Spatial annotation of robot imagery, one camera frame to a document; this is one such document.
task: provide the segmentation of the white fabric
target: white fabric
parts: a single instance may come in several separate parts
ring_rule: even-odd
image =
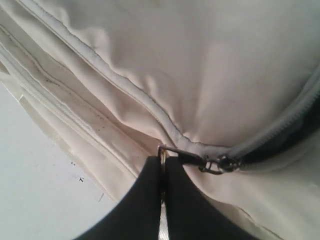
[[[298,96],[320,62],[318,0],[0,6],[0,62],[56,140],[115,199],[160,142],[217,155],[253,137]],[[44,105],[43,96],[50,102]],[[187,170],[207,196],[239,207],[280,238],[318,239],[318,142],[315,133],[276,157],[303,160],[273,172]]]

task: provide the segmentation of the white floor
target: white floor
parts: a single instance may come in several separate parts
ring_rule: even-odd
[[[0,239],[70,240],[113,206],[0,84]]]

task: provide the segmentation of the zipper pull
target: zipper pull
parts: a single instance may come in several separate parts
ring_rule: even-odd
[[[199,170],[203,173],[210,173],[214,175],[221,175],[224,173],[231,173],[237,170],[241,165],[241,162],[230,158],[227,155],[218,156],[216,159],[209,159],[206,161],[205,167],[199,167]]]
[[[182,165],[197,166],[202,173],[210,173],[214,175],[231,173],[237,170],[241,165],[241,162],[236,159],[229,158],[227,155],[221,155],[216,159],[204,159],[187,151],[160,145],[158,146],[158,157],[161,161],[163,173],[167,158],[167,151],[176,153],[178,155],[178,160]]]

